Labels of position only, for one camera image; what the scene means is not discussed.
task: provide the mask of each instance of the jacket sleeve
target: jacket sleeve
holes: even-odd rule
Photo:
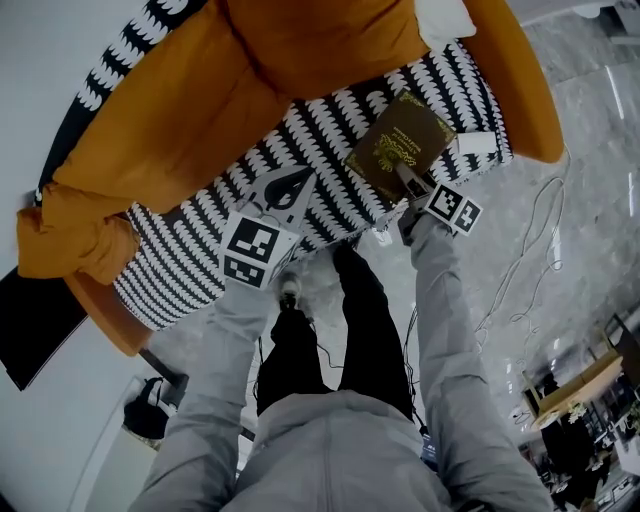
[[[440,477],[454,503],[496,511],[552,510],[548,492],[520,456],[492,402],[452,237],[431,215],[412,231],[420,389]]]
[[[131,512],[216,511],[236,481],[240,412],[255,340],[265,328],[267,292],[227,282],[178,413]]]

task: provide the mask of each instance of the armrest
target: armrest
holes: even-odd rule
[[[564,151],[549,85],[505,0],[464,0],[477,28],[463,39],[502,108],[513,151],[547,163]]]
[[[96,325],[128,356],[135,356],[151,337],[151,330],[120,301],[112,284],[106,286],[82,272],[65,283]]]

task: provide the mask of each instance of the brown book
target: brown book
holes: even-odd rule
[[[396,163],[402,160],[423,177],[455,136],[424,101],[403,91],[349,153],[345,164],[397,203],[406,191],[394,169]]]

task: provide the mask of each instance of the sneaker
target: sneaker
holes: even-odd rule
[[[293,272],[285,272],[280,277],[279,291],[280,311],[285,309],[298,309],[302,295],[302,283]]]

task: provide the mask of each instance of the gray floor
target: gray floor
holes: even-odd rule
[[[640,50],[612,45],[605,34],[606,19],[585,20],[568,15],[526,29],[552,86],[566,144],[571,152],[558,165],[517,158],[507,168],[496,168],[462,186],[484,207],[480,224],[469,238],[458,237],[457,249],[474,325],[488,313],[509,265],[519,256],[536,195],[554,176],[566,177],[561,228],[553,240],[548,227],[523,258],[502,306],[486,323],[482,358],[492,392],[514,437],[532,435],[527,422],[515,425],[511,411],[520,405],[521,370],[531,372],[551,365],[572,376],[588,361],[585,346],[595,338],[594,327],[611,314],[631,307],[640,291],[637,204],[640,173],[638,144],[640,109]],[[540,197],[530,239],[540,232],[559,183]],[[559,198],[552,217],[557,218]],[[394,226],[392,243],[382,246],[373,233],[365,235],[360,252],[384,284],[390,308],[404,337],[414,301],[414,272],[407,250]],[[528,316],[513,322],[532,302]],[[320,343],[334,365],[344,357],[346,325],[341,313],[341,291],[326,254],[301,265],[306,294],[313,310]],[[188,371],[197,346],[205,340],[199,312],[170,331],[158,333],[152,350],[168,364]],[[265,355],[271,348],[264,338]],[[410,341],[416,362],[415,339]],[[321,353],[325,383],[337,386],[340,370],[329,368]],[[250,379],[255,378],[254,364]],[[250,382],[245,411],[255,419]]]

